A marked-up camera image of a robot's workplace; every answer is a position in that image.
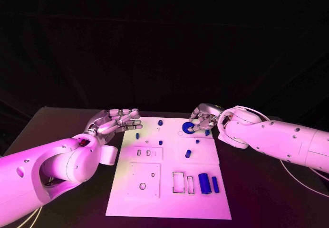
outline white cable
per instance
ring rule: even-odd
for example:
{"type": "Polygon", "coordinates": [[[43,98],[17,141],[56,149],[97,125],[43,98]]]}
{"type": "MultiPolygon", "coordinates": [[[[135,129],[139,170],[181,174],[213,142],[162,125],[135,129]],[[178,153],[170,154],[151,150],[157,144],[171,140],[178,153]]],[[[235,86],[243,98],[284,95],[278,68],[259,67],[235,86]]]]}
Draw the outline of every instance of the white cable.
{"type": "Polygon", "coordinates": [[[28,219],[31,218],[31,216],[34,215],[34,213],[35,213],[37,210],[38,209],[34,210],[34,212],[31,213],[31,215],[28,216],[28,218],[24,220],[24,222],[17,226],[17,228],[20,228],[27,223],[28,219]]]}
{"type": "Polygon", "coordinates": [[[41,211],[41,207],[40,207],[40,210],[38,210],[38,212],[37,212],[37,215],[35,215],[34,221],[32,221],[32,223],[31,223],[31,225],[30,225],[30,227],[28,227],[28,228],[31,228],[31,227],[32,227],[32,225],[34,225],[34,222],[35,222],[35,219],[37,219],[37,217],[38,217],[40,211],[41,211]]]}
{"type": "Polygon", "coordinates": [[[312,191],[312,192],[318,193],[320,195],[329,197],[329,195],[325,195],[325,194],[317,192],[315,190],[312,190],[310,187],[307,187],[307,186],[297,180],[297,178],[295,178],[295,177],[292,176],[292,174],[288,172],[288,169],[285,168],[285,165],[284,165],[284,163],[282,163],[282,160],[279,160],[279,161],[281,161],[281,164],[282,164],[282,167],[284,167],[286,173],[289,174],[289,176],[292,177],[292,179],[299,183],[299,185],[304,186],[310,191],[312,191]]]}
{"type": "Polygon", "coordinates": [[[317,173],[317,171],[315,171],[314,169],[310,168],[310,170],[311,170],[323,179],[325,179],[325,180],[329,181],[329,178],[324,177],[320,173],[317,173]]]}

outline blue disk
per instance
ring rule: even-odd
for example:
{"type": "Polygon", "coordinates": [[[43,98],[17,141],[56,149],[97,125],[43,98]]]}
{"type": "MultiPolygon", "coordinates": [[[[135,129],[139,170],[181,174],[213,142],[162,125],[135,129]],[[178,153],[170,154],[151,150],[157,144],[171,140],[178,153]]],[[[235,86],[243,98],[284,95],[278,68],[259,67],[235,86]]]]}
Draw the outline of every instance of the blue disk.
{"type": "Polygon", "coordinates": [[[190,123],[190,122],[184,122],[183,123],[183,126],[181,126],[181,129],[183,129],[183,132],[185,133],[185,134],[193,134],[194,132],[188,132],[188,130],[187,130],[187,128],[190,128],[190,127],[193,127],[193,123],[190,123]]]}

